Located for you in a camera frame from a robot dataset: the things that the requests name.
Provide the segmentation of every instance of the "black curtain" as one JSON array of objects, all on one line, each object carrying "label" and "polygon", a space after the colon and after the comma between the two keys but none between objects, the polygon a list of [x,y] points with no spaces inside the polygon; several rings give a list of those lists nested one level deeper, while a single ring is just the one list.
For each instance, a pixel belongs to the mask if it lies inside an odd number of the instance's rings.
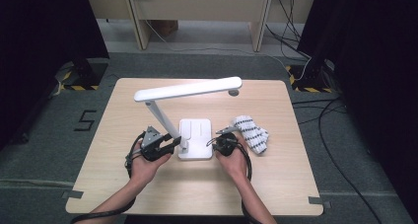
[{"label": "black curtain", "polygon": [[337,35],[323,55],[334,62],[348,109],[418,223],[418,2],[348,0],[343,27],[328,29],[341,13],[333,11],[337,3],[314,0],[300,50],[314,53]]},{"label": "black curtain", "polygon": [[29,126],[67,62],[108,58],[89,0],[0,0],[0,149]]}]

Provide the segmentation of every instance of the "striped towel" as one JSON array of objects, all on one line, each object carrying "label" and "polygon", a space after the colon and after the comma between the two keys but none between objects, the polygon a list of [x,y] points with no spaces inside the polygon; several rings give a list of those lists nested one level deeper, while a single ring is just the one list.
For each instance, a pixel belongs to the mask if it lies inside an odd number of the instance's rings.
[{"label": "striped towel", "polygon": [[249,115],[240,115],[233,120],[234,127],[240,129],[249,148],[255,154],[267,149],[267,130],[257,126]]}]

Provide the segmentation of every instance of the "yellow and black hazard tape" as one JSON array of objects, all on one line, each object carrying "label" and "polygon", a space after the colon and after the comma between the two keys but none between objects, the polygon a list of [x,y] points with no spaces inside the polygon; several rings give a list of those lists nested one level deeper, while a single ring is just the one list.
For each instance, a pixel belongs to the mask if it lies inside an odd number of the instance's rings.
[{"label": "yellow and black hazard tape", "polygon": [[286,70],[289,72],[289,80],[292,85],[292,89],[297,92],[309,92],[309,93],[331,93],[330,88],[323,87],[300,87],[298,85],[298,80],[295,79],[294,75],[290,73],[291,66],[286,66]]},{"label": "yellow and black hazard tape", "polygon": [[73,71],[68,71],[62,80],[61,90],[74,90],[74,91],[87,91],[87,90],[97,90],[99,86],[96,85],[72,85],[71,83],[66,84],[66,81],[70,80]]},{"label": "yellow and black hazard tape", "polygon": [[99,86],[80,86],[80,85],[62,85],[61,89],[74,90],[74,91],[86,91],[86,90],[97,90]]}]

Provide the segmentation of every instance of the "person's left hand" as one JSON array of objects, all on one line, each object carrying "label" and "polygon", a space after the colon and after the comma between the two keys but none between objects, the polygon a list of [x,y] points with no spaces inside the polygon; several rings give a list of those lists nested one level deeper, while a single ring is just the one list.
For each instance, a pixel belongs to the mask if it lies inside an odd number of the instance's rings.
[{"label": "person's left hand", "polygon": [[[139,148],[141,142],[142,140],[138,141],[134,150]],[[171,156],[172,154],[169,153],[154,162],[150,162],[139,154],[133,155],[133,157],[136,158],[132,161],[132,174],[130,180],[136,184],[148,184],[153,180],[161,165],[165,164]]]}]

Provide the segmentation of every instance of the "human hand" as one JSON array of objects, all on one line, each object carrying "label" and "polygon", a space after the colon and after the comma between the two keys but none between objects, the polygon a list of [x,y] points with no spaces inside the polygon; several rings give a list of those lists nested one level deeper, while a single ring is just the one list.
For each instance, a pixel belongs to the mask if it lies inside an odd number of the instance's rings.
[{"label": "human hand", "polygon": [[[142,140],[138,141],[135,145],[134,150],[139,149]],[[132,173],[130,181],[134,182],[137,185],[146,185],[151,182],[154,176],[157,173],[157,170],[165,164],[172,154],[166,154],[160,159],[150,162],[147,161],[142,155],[135,154],[133,155],[132,161]]]},{"label": "human hand", "polygon": [[[248,151],[248,144],[245,139],[240,135],[235,133],[238,142],[243,146],[245,151]],[[221,163],[224,170],[227,174],[236,182],[239,179],[246,179],[246,159],[242,151],[239,148],[235,148],[233,153],[226,157],[220,152],[215,151],[215,156]]]}]

